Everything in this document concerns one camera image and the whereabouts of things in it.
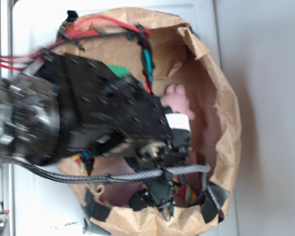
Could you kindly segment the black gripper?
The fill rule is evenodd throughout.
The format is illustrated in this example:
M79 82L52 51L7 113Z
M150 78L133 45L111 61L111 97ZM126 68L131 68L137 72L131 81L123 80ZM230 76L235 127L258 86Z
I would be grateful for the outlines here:
M172 196L173 176L156 177L141 181L145 187L135 192L130 200L129 206L134 211L140 211L146 207L156 207L165 221L174 216L175 201Z

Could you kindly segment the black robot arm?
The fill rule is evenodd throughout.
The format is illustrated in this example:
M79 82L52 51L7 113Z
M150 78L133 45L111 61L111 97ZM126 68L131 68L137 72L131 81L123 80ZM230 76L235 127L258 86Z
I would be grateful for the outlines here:
M153 206L170 219L173 176L187 172L186 110L163 105L130 73L119 76L101 61L46 52L35 74L0 79L0 166L17 164L64 183L143 182L130 207ZM123 157L134 173L78 177L42 169L82 152Z

